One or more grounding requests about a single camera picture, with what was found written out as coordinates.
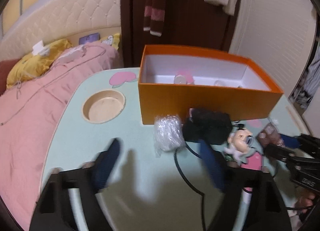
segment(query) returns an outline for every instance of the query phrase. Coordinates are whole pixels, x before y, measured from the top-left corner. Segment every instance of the toy figure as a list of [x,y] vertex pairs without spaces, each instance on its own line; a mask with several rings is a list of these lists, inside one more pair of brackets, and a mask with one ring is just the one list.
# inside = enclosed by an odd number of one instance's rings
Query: toy figure
[[233,159],[241,163],[246,163],[247,157],[252,156],[256,150],[250,147],[252,141],[252,133],[240,127],[235,133],[230,133],[228,138],[228,148],[224,148],[226,154],[232,155]]

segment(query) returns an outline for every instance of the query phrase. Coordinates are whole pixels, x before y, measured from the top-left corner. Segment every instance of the fingers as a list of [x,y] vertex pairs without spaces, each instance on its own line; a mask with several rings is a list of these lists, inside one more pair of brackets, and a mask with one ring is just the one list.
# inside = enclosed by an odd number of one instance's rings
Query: fingers
[[302,207],[311,207],[313,205],[313,202],[310,199],[302,198],[301,205]]
[[313,194],[311,191],[304,189],[302,192],[302,197],[313,200],[315,199],[316,195]]

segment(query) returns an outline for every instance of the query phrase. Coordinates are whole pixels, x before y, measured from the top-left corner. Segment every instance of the upholstered headboard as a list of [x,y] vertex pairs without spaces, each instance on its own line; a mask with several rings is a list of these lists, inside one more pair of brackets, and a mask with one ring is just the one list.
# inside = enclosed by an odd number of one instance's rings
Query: upholstered headboard
[[23,57],[40,40],[47,44],[70,38],[75,43],[91,32],[105,36],[120,31],[120,0],[52,0],[6,33],[0,61]]

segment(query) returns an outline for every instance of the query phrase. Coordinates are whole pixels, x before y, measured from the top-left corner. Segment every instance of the open cardboard box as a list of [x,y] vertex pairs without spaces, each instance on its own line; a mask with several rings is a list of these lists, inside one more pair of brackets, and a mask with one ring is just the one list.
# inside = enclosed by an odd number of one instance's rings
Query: open cardboard box
[[[194,84],[173,83],[181,70]],[[265,118],[283,94],[252,60],[191,46],[146,45],[138,86],[143,124],[166,115],[184,120],[189,108],[225,112],[231,120]]]

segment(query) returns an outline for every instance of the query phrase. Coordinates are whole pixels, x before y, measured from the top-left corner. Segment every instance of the yellow pillow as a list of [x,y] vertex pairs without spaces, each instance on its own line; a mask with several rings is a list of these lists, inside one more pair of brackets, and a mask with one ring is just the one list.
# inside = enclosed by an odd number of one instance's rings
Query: yellow pillow
[[[112,35],[112,37],[113,37],[112,46],[116,50],[118,50],[119,49],[119,43],[120,43],[120,33],[116,33],[116,34]],[[100,42],[108,40],[108,39],[109,39],[109,37],[104,37],[104,38],[100,39]]]
[[50,52],[45,56],[29,53],[12,68],[7,77],[7,89],[18,81],[25,82],[43,75],[62,52],[73,45],[67,39],[60,39],[46,47],[50,49]]

